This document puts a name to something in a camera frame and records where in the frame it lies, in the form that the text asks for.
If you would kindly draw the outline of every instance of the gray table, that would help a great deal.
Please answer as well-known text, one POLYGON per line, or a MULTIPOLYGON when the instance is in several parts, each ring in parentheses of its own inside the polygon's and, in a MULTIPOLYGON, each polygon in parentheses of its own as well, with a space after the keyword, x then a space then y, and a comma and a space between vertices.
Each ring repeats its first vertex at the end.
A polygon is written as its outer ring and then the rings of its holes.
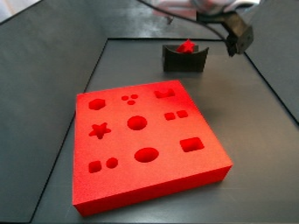
POLYGON ((234 163, 221 183, 81 218, 70 205, 73 125, 32 222, 297 222, 297 125, 245 56, 209 47, 202 73, 164 73, 170 40, 109 40, 88 92, 180 80, 234 163))

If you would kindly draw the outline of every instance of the red star-shaped block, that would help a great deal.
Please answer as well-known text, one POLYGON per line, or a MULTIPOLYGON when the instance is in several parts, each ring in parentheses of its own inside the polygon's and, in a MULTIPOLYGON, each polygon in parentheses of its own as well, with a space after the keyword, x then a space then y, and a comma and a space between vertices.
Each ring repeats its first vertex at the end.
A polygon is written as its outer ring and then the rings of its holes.
POLYGON ((193 52, 193 46, 194 44, 190 42, 189 39, 186 39, 182 44, 177 47, 176 52, 177 53, 192 53, 193 52))

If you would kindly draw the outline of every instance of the shape sorter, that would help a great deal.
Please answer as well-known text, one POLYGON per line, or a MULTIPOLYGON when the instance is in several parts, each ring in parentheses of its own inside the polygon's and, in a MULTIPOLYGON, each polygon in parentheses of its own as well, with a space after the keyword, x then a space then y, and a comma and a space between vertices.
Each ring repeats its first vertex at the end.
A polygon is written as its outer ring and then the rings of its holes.
POLYGON ((82 216, 221 181, 230 166, 177 80, 78 94, 72 204, 82 216))

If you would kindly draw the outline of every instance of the black stand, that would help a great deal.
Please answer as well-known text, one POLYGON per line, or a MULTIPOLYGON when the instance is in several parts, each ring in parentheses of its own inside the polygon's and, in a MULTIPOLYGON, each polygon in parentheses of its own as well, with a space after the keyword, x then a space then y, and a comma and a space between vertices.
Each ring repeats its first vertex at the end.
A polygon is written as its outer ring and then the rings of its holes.
POLYGON ((174 50, 177 45, 162 46, 162 70, 165 72, 200 72, 202 71, 209 48, 198 52, 198 46, 192 53, 180 53, 174 50))

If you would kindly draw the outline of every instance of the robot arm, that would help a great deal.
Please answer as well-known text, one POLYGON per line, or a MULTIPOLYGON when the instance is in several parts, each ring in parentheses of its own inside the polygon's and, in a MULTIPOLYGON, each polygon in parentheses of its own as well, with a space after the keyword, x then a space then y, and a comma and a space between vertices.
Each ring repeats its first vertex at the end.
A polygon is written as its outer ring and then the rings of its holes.
POLYGON ((176 16, 204 25, 225 41, 228 56, 241 54, 253 41, 252 27, 245 24, 236 13, 238 7, 249 8, 258 5, 260 0, 152 0, 153 14, 160 16, 176 16), (228 31, 228 37, 208 27, 208 24, 221 24, 228 31))

